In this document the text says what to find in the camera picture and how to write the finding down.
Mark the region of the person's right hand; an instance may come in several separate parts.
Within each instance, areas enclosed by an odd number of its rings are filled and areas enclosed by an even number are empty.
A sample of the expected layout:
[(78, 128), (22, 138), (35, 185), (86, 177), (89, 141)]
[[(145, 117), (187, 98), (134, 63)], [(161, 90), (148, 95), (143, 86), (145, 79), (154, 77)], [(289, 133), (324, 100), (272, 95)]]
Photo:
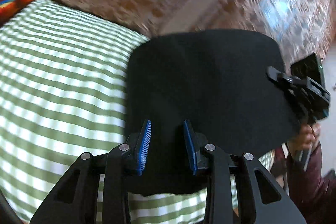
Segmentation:
[(301, 150), (309, 150), (313, 152), (318, 144), (321, 135), (321, 125), (315, 123), (313, 125), (303, 124), (299, 133), (290, 141), (288, 141), (288, 150), (294, 157)]

